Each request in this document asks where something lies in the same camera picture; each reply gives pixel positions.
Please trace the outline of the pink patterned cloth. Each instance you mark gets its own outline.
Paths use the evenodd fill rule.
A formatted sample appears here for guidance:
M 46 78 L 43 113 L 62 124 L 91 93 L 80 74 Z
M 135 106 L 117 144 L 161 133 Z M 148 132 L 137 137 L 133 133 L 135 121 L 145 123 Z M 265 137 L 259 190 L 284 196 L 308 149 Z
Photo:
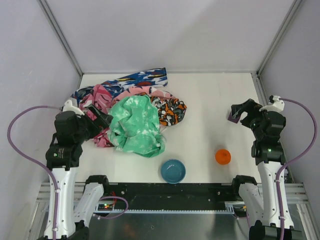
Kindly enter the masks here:
M 130 87 L 115 98 L 112 98 L 111 94 L 103 88 L 101 84 L 80 89 L 74 93 L 74 97 L 77 99 L 78 107 L 81 110 L 84 110 L 86 106 L 93 104 L 103 113 L 107 113 L 113 105 L 123 98 L 138 95 L 140 93 L 146 93 L 147 95 L 156 97 L 175 98 L 171 93 L 156 89 L 152 86 Z

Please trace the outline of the green tie-dye cloth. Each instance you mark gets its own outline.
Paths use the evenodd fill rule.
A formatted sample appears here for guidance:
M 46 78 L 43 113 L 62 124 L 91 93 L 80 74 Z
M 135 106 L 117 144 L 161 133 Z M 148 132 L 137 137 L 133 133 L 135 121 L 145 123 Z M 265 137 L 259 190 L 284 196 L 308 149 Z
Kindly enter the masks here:
M 117 102 L 109 111 L 113 117 L 108 140 L 117 151 L 152 158 L 165 151 L 158 110 L 149 96 L 133 95 Z

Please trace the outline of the orange black patterned cloth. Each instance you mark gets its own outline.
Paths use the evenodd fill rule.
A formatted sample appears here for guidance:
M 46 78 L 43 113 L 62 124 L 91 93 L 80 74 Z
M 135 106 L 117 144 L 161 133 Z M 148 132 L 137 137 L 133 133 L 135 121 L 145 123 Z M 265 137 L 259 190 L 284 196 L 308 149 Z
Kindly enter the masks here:
M 163 126 L 176 125 L 185 117 L 187 105 L 178 98 L 152 96 L 144 92 L 137 95 L 149 97 L 151 104 L 157 108 L 159 123 Z

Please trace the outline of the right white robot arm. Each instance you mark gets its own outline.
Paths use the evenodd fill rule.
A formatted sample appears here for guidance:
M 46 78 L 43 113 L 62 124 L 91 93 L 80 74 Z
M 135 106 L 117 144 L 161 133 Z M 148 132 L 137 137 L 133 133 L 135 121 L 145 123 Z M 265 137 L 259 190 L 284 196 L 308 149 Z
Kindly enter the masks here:
M 240 122 L 251 129 L 255 140 L 251 156 L 255 159 L 261 185 L 252 176 L 237 175 L 232 180 L 233 191 L 246 206 L 251 240 L 301 240 L 303 233 L 295 229 L 285 191 L 284 150 L 280 134 L 286 126 L 281 114 L 285 103 L 272 95 L 262 106 L 253 99 L 233 104 L 228 120 Z

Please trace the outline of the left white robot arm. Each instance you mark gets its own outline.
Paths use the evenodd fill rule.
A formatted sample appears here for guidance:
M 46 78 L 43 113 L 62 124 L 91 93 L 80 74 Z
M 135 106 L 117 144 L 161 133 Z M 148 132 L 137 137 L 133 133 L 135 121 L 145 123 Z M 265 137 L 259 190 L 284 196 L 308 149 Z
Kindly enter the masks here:
M 55 133 L 45 154 L 50 198 L 43 240 L 89 239 L 89 224 L 96 204 L 110 187 L 106 175 L 90 175 L 79 203 L 74 205 L 82 145 L 106 130 L 112 119 L 91 103 L 81 110 L 71 100 L 56 115 Z

